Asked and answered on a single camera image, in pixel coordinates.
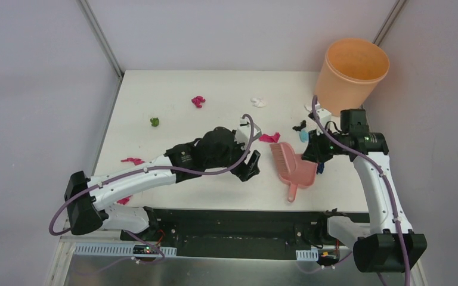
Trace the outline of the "white paper scrap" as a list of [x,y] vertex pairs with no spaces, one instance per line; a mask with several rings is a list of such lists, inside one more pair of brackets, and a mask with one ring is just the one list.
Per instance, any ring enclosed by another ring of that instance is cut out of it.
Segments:
[[256,108],[263,108],[267,106],[267,102],[263,98],[251,98],[250,101]]
[[305,104],[304,108],[306,109],[307,112],[309,112],[309,113],[312,112],[312,106],[311,105]]

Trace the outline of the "black paper scrap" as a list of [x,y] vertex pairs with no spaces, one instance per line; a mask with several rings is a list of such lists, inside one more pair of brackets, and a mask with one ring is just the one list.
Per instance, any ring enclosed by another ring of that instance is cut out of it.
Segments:
[[300,122],[300,124],[298,124],[297,126],[293,126],[292,129],[296,132],[300,132],[302,130],[304,130],[305,128],[307,127],[307,122],[306,120],[302,120]]

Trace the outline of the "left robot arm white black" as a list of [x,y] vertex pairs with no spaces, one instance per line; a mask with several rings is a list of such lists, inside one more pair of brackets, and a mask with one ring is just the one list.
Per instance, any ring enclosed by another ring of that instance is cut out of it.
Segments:
[[148,189],[225,172],[248,181],[259,173],[260,153],[249,148],[260,134],[250,123],[236,130],[217,127],[202,138],[178,144],[154,160],[124,171],[90,178],[83,171],[71,174],[63,207],[69,232],[85,235],[100,228],[116,228],[144,241],[153,240],[158,233],[153,209],[125,207],[117,201]]

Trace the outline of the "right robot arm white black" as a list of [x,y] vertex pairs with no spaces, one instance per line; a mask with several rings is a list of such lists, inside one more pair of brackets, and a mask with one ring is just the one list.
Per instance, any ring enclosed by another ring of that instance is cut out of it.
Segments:
[[317,128],[309,132],[302,159],[325,163],[348,156],[363,186],[370,221],[365,229],[341,212],[325,212],[314,229],[315,238],[322,244],[337,240],[349,247],[360,272],[410,274],[427,240],[414,231],[401,207],[384,135],[370,131],[363,109],[342,111],[340,129],[334,131],[328,128],[331,113],[326,109],[315,109],[309,117]]

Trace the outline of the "pink dustpan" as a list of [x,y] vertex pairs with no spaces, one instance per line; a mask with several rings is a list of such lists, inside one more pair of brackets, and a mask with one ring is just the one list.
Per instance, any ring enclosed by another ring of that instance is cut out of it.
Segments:
[[306,189],[313,185],[317,174],[318,164],[302,159],[302,154],[295,153],[292,146],[281,142],[283,161],[288,166],[288,172],[280,172],[279,177],[282,182],[289,185],[287,200],[293,203],[296,198],[298,188]]

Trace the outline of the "orange plastic bucket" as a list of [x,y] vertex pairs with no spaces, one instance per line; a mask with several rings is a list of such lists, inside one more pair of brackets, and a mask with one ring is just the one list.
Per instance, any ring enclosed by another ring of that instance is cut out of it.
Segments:
[[322,108],[338,117],[343,110],[360,108],[389,68],[385,51],[370,41],[337,40],[325,53],[314,95]]

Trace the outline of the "cyan paper scrap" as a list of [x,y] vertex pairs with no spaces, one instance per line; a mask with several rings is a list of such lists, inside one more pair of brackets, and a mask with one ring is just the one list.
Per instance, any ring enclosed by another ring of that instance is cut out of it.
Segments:
[[308,131],[306,129],[301,130],[299,132],[299,138],[300,138],[301,142],[307,143],[309,141]]

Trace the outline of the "pink hand brush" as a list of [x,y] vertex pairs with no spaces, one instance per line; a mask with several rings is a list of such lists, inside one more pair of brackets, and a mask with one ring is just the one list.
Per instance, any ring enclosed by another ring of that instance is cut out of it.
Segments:
[[289,177],[298,169],[301,158],[289,143],[272,143],[270,150],[277,172],[282,178]]

